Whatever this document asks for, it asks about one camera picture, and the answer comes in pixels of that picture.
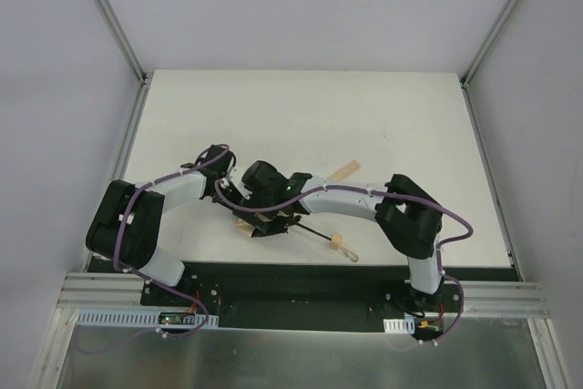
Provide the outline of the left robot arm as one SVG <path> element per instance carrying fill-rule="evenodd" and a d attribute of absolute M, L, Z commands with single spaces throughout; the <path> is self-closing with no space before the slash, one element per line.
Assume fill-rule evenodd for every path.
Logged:
<path fill-rule="evenodd" d="M 109 183 L 86 236 L 91 252 L 181 294 L 195 292 L 193 271 L 159 246 L 163 215 L 214 195 L 214 182 L 228 175 L 236 156 L 224 144 L 211 145 L 191 163 L 149 182 Z"/>

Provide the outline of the left aluminium frame post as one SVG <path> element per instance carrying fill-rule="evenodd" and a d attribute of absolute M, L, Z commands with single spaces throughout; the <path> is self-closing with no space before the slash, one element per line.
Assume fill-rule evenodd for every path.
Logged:
<path fill-rule="evenodd" d="M 112 4 L 109 0 L 93 0 L 93 2 L 133 76 L 140 85 L 146 84 L 148 82 L 148 72 L 138 60 L 138 56 Z"/>

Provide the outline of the aluminium front rail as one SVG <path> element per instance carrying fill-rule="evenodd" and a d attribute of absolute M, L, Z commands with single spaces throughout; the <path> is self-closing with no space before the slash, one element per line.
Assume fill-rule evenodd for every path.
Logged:
<path fill-rule="evenodd" d="M 58 308 L 138 309 L 154 289 L 132 274 L 70 272 L 57 300 Z M 463 282 L 457 287 L 448 281 L 442 301 L 450 312 L 464 305 L 468 317 L 548 319 L 550 310 L 541 287 L 532 282 Z"/>

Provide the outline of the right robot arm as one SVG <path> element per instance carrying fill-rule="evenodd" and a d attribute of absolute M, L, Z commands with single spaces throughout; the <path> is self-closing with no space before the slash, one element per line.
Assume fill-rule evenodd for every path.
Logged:
<path fill-rule="evenodd" d="M 443 280 L 435 240 L 442 229 L 443 214 L 423 203 L 391 196 L 434 199 L 401 174 L 393 175 L 387 183 L 358 184 L 347 189 L 331 189 L 334 183 L 303 172 L 287 178 L 271 164 L 258 160 L 243 173 L 240 183 L 245 189 L 241 204 L 253 212 L 237 210 L 234 215 L 253 227 L 253 237 L 285 233 L 301 215 L 331 213 L 373 221 L 407 259 L 410 297 L 404 308 L 420 312 L 424 305 L 438 303 Z"/>

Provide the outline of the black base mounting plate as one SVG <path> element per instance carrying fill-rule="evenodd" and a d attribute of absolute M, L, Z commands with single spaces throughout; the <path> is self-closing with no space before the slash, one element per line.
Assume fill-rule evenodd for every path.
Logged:
<path fill-rule="evenodd" d="M 405 267 L 189 262 L 174 292 L 143 281 L 143 306 L 182 309 L 221 328 L 378 333 L 410 317 L 440 333 L 464 310 L 445 280 L 431 297 L 413 290 Z"/>

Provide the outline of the right aluminium frame post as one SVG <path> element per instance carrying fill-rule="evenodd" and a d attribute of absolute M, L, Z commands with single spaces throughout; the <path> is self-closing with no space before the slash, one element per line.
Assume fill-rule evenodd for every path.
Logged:
<path fill-rule="evenodd" d="M 493 50 L 499 38 L 503 35 L 506 26 L 510 23 L 511 18 L 521 2 L 522 0 L 506 0 L 503 3 L 467 69 L 460 76 L 462 89 L 467 89 L 471 84 L 480 67 L 485 62 L 486 57 Z"/>

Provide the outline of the beige folding umbrella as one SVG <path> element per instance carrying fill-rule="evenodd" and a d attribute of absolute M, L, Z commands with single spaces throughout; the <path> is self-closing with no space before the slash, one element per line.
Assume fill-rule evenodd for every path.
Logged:
<path fill-rule="evenodd" d="M 287 178 L 272 164 L 257 160 L 240 176 L 240 202 L 255 210 L 280 204 L 298 195 L 310 176 L 309 173 L 295 172 Z M 250 238 L 285 234 L 290 228 L 297 227 L 325 240 L 332 250 L 342 253 L 348 260 L 359 260 L 358 254 L 343 243 L 342 235 L 327 235 L 303 224 L 302 217 L 306 213 L 300 207 L 266 213 L 235 210 L 233 215 L 238 218 L 236 227 Z"/>

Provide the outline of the aluminium frame post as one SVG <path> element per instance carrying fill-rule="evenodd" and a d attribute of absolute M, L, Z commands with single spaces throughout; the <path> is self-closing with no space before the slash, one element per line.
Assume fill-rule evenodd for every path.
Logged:
<path fill-rule="evenodd" d="M 499 38 L 503 35 L 506 26 L 510 23 L 511 18 L 521 2 L 522 0 L 506 0 L 503 3 L 467 69 L 460 76 L 462 89 L 467 89 L 471 84 L 480 67 L 485 62 L 486 57 L 493 50 Z"/>
<path fill-rule="evenodd" d="M 138 56 L 112 4 L 109 0 L 93 0 L 93 2 L 133 76 L 140 85 L 146 84 L 148 82 L 148 72 L 138 60 Z"/>

